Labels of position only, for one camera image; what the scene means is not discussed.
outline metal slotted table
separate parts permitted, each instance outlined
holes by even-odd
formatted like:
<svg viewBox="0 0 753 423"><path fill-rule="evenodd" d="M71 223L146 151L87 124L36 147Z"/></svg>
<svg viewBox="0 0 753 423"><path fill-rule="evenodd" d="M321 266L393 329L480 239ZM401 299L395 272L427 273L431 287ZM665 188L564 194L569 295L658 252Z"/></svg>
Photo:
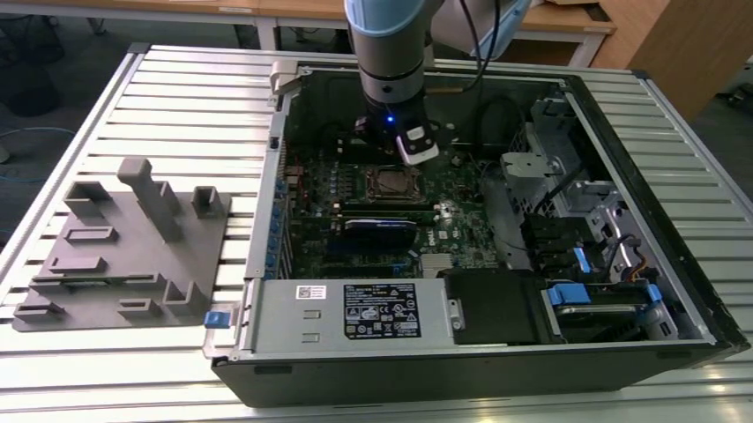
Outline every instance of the metal slotted table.
<svg viewBox="0 0 753 423"><path fill-rule="evenodd" d="M354 407L251 409L203 357L206 329L18 333L15 305L60 232L74 181L124 189L123 156L150 157L175 191L214 185L233 193L214 302L238 301L255 195L273 117L270 70L282 58L353 63L350 56L151 46L118 68L92 113L0 256L0 420L570 422L747 421L753 415L753 352L657 375L618 392ZM472 63L438 61L441 67ZM743 330L753 332L753 207L650 80L620 70L493 65L577 73ZM215 344L231 345L230 330Z"/></svg>

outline circuit board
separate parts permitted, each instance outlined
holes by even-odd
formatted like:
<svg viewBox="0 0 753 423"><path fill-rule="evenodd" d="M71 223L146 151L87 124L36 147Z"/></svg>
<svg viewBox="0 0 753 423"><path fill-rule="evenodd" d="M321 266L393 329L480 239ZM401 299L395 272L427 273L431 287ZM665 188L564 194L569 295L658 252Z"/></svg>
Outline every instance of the circuit board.
<svg viewBox="0 0 753 423"><path fill-rule="evenodd" d="M500 266L480 189L481 169L448 149L418 167L354 164L293 154L294 278L421 278L421 255L450 254L452 265ZM333 254L333 236L354 219L407 220L415 239L399 254Z"/></svg>

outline power supply label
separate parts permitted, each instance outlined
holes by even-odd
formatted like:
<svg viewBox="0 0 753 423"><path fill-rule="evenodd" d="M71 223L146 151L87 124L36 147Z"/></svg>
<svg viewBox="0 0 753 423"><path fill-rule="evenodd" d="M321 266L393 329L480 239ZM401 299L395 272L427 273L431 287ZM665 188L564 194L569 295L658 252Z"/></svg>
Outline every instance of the power supply label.
<svg viewBox="0 0 753 423"><path fill-rule="evenodd" d="M346 285L343 299L349 339L421 338L414 284Z"/></svg>

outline motherboard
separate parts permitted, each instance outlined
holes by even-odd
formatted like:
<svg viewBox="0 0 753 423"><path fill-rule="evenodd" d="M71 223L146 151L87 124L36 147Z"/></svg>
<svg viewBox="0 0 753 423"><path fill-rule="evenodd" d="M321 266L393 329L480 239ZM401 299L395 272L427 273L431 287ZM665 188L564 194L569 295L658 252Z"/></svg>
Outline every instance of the motherboard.
<svg viewBox="0 0 753 423"><path fill-rule="evenodd" d="M486 169L469 154L448 149L418 167L354 161L289 155L294 278L434 278L433 269L500 266Z"/></svg>

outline white sticker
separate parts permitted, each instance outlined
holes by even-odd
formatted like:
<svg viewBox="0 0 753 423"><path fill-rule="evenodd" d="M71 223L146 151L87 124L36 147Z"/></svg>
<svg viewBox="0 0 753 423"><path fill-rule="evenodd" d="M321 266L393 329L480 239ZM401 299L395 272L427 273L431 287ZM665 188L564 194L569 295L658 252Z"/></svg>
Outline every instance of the white sticker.
<svg viewBox="0 0 753 423"><path fill-rule="evenodd" d="M295 300L326 300L327 286L298 285L295 287Z"/></svg>
<svg viewBox="0 0 753 423"><path fill-rule="evenodd" d="M229 11L233 13L251 13L251 9L246 7L221 7L221 11Z"/></svg>

